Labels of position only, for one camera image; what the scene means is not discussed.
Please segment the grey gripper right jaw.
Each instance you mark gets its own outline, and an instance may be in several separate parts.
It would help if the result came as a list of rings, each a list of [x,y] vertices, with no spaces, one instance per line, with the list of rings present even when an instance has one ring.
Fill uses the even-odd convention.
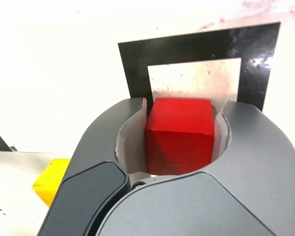
[[[229,102],[219,157],[146,184],[106,214],[99,236],[295,236],[295,149],[253,105]]]

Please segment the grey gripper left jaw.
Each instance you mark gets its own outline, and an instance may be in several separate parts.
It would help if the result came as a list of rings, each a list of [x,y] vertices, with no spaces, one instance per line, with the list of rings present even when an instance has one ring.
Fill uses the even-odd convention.
[[[125,99],[86,129],[39,230],[41,236],[91,236],[112,206],[148,175],[145,98]]]

